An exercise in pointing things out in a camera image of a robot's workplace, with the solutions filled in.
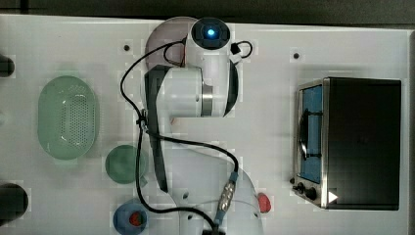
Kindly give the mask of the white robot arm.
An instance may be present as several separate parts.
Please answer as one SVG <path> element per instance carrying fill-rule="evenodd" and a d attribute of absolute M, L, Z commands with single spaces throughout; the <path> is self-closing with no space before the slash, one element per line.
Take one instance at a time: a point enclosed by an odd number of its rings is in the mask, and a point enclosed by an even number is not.
<path fill-rule="evenodd" d="M 263 235 L 251 179 L 228 151 L 174 136 L 176 118 L 223 118 L 235 106 L 239 77 L 229 26 L 194 21 L 180 67 L 156 65 L 142 89 L 156 180 L 179 209 L 179 235 Z"/>

